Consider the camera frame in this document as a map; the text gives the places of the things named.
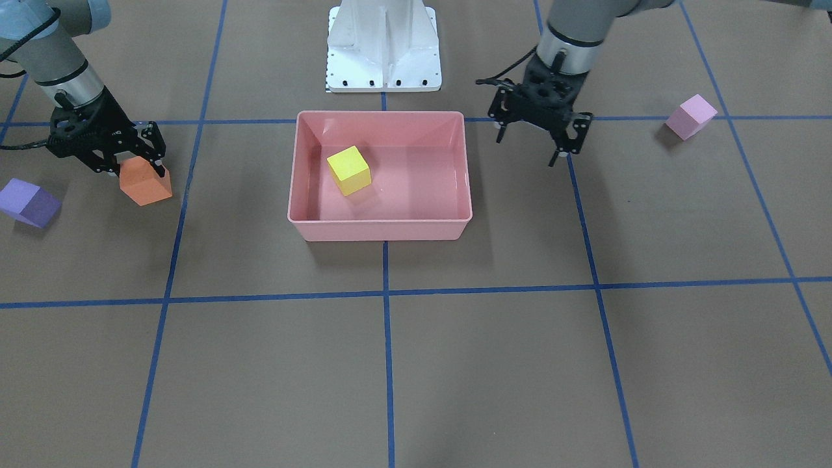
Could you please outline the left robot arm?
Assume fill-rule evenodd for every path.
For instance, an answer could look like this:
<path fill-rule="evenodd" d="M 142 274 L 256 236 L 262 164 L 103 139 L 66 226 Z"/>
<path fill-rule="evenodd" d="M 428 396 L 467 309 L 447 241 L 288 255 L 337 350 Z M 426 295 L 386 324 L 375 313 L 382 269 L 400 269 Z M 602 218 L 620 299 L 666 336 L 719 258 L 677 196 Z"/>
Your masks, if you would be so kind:
<path fill-rule="evenodd" d="M 574 104 L 612 24 L 672 1 L 554 1 L 538 44 L 493 77 L 476 80 L 495 86 L 487 115 L 497 128 L 496 143 L 509 124 L 526 122 L 549 133 L 561 156 L 579 154 L 594 115 L 575 112 Z"/>

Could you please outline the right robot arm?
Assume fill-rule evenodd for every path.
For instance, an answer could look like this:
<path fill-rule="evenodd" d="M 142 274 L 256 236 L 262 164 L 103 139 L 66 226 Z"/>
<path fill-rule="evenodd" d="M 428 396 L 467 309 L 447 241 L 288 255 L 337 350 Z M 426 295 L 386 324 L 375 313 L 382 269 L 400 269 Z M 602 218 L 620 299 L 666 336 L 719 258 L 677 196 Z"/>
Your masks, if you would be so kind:
<path fill-rule="evenodd" d="M 110 7 L 107 1 L 1 3 L 2 60 L 18 63 L 20 75 L 54 106 L 46 139 L 5 149 L 47 148 L 55 157 L 74 157 L 93 172 L 115 177 L 121 174 L 117 156 L 130 152 L 164 177 L 166 144 L 157 124 L 137 129 L 75 44 L 77 36 L 110 24 Z"/>

